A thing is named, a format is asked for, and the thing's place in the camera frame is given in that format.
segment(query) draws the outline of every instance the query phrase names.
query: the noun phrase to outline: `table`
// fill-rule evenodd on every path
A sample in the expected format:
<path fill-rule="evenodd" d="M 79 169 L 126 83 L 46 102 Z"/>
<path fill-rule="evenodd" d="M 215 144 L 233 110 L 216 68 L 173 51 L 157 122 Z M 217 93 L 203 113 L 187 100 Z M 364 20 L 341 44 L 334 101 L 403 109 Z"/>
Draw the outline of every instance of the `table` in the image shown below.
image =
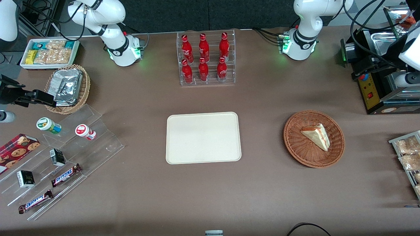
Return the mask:
<path fill-rule="evenodd" d="M 99 37 L 80 40 L 76 63 L 89 73 L 88 104 L 126 145 L 38 220 L 28 222 L 0 198 L 2 236 L 9 235 L 285 235 L 300 222 L 332 235 L 420 232 L 415 194 L 388 140 L 419 129 L 416 115 L 366 115 L 351 68 L 338 65 L 347 26 L 325 27 L 305 61 L 280 55 L 256 32 L 236 30 L 233 86 L 179 85 L 176 34 L 152 34 L 145 57 L 122 68 Z M 19 81 L 43 89 L 51 71 L 22 70 Z M 18 133 L 42 137 L 42 105 L 9 106 L 0 143 Z M 313 109 L 340 125 L 346 150 L 326 169 L 307 168 L 287 151 L 283 126 Z M 239 116 L 238 162 L 169 165 L 166 119 L 173 114 L 233 111 Z"/>

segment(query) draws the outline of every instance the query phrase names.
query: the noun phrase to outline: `small bottle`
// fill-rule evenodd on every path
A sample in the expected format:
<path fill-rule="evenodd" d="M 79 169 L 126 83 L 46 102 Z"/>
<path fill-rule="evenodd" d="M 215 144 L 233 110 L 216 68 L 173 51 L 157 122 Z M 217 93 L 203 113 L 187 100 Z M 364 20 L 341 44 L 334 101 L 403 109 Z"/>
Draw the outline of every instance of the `small bottle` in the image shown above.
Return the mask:
<path fill-rule="evenodd" d="M 11 111 L 0 110 L 0 123 L 10 123 L 16 119 L 16 114 Z"/>
<path fill-rule="evenodd" d="M 200 49 L 200 57 L 204 57 L 206 62 L 210 61 L 210 47 L 209 43 L 206 40 L 205 34 L 200 34 L 200 43 L 198 44 L 198 48 Z"/>
<path fill-rule="evenodd" d="M 228 67 L 225 63 L 225 58 L 220 57 L 219 58 L 219 64 L 217 65 L 217 80 L 219 82 L 225 82 L 226 81 L 226 72 L 228 70 Z"/>
<path fill-rule="evenodd" d="M 49 131 L 52 134 L 58 134 L 61 131 L 61 125 L 47 117 L 43 117 L 37 121 L 37 128 Z"/>
<path fill-rule="evenodd" d="M 192 84 L 192 69 L 186 59 L 182 59 L 182 76 L 186 84 Z"/>
<path fill-rule="evenodd" d="M 206 63 L 204 57 L 200 57 L 200 64 L 198 65 L 198 71 L 200 73 L 200 79 L 203 82 L 206 82 L 209 76 L 209 66 Z"/>
<path fill-rule="evenodd" d="M 78 125 L 74 131 L 78 136 L 85 137 L 88 140 L 93 140 L 96 138 L 96 131 L 89 128 L 89 126 L 81 124 Z"/>
<path fill-rule="evenodd" d="M 229 41 L 228 33 L 222 33 L 222 41 L 219 44 L 220 56 L 225 58 L 225 62 L 229 60 Z"/>
<path fill-rule="evenodd" d="M 188 41 L 188 37 L 184 34 L 181 36 L 182 39 L 182 53 L 187 59 L 188 63 L 191 64 L 194 62 L 194 56 L 192 55 L 192 47 Z"/>

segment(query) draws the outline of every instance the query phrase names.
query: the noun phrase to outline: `round wicker basket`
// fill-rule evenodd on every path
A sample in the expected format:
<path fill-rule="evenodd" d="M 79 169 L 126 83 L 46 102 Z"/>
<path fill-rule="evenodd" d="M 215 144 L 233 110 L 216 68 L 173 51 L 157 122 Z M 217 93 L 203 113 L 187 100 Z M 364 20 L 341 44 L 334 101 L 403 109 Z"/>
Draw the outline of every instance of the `round wicker basket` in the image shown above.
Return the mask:
<path fill-rule="evenodd" d="M 300 130 L 305 126 L 321 123 L 324 125 L 330 147 L 328 151 L 320 149 Z M 328 115 L 315 110 L 304 110 L 292 115 L 283 131 L 284 143 L 290 154 L 300 163 L 313 168 L 325 168 L 335 164 L 343 155 L 345 143 L 343 131 Z"/>
<path fill-rule="evenodd" d="M 59 114 L 62 114 L 62 115 L 68 115 L 68 114 L 72 114 L 72 113 L 76 112 L 83 105 L 86 104 L 87 97 L 89 96 L 89 89 L 90 89 L 89 75 L 86 73 L 86 70 L 79 65 L 66 66 L 66 67 L 60 68 L 59 70 L 69 70 L 69 69 L 79 69 L 83 73 L 83 78 L 82 78 L 82 81 L 81 81 L 81 86 L 80 86 L 80 91 L 79 91 L 79 97 L 77 98 L 78 102 L 76 103 L 76 105 L 74 105 L 72 107 L 55 107 L 55 108 L 52 108 L 50 106 L 46 106 L 47 109 L 51 112 L 59 113 Z M 53 74 L 50 76 L 50 79 L 48 80 L 47 85 L 45 86 L 45 89 L 44 89 L 45 92 L 48 91 L 48 88 L 50 87 L 50 82 L 51 82 L 52 78 L 53 78 Z"/>

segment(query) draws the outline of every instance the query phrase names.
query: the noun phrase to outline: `red bottle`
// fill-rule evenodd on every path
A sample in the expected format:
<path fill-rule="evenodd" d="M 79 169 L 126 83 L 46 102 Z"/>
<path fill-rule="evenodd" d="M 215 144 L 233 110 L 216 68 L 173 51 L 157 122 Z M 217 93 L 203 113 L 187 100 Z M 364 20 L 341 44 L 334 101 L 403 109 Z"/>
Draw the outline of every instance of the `red bottle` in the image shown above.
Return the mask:
<path fill-rule="evenodd" d="M 188 65 L 186 59 L 182 59 L 182 76 L 184 77 L 185 83 L 191 84 L 192 83 L 192 69 Z"/>
<path fill-rule="evenodd" d="M 204 57 L 200 57 L 200 64 L 198 65 L 198 71 L 200 72 L 200 79 L 203 82 L 206 82 L 209 75 L 209 66 L 206 63 Z"/>
<path fill-rule="evenodd" d="M 217 65 L 217 80 L 219 82 L 225 82 L 226 81 L 226 72 L 228 70 L 228 67 L 225 63 L 225 58 L 220 57 L 219 58 L 219 64 Z"/>
<path fill-rule="evenodd" d="M 192 47 L 188 41 L 188 37 L 184 34 L 181 36 L 182 39 L 182 53 L 184 54 L 185 59 L 187 59 L 188 63 L 192 63 L 194 61 L 194 56 L 192 55 Z"/>
<path fill-rule="evenodd" d="M 198 44 L 198 48 L 200 49 L 200 57 L 204 57 L 206 62 L 210 61 L 210 48 L 205 34 L 200 34 L 200 44 Z"/>
<path fill-rule="evenodd" d="M 229 41 L 228 33 L 222 33 L 222 41 L 219 44 L 220 56 L 225 58 L 225 61 L 229 60 Z"/>

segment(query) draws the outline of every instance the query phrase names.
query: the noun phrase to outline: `small black box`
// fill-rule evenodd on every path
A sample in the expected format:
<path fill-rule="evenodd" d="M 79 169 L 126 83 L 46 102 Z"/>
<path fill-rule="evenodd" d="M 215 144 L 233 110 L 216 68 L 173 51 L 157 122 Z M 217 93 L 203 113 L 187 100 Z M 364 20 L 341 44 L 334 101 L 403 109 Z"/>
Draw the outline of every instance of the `small black box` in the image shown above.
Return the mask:
<path fill-rule="evenodd" d="M 64 158 L 63 153 L 54 148 L 50 150 L 50 157 L 51 157 L 51 161 L 53 163 L 53 165 L 57 165 L 57 166 L 64 166 L 66 165 L 66 160 Z"/>
<path fill-rule="evenodd" d="M 21 188 L 30 188 L 35 186 L 34 175 L 31 171 L 21 170 L 16 172 L 18 176 L 19 186 Z"/>

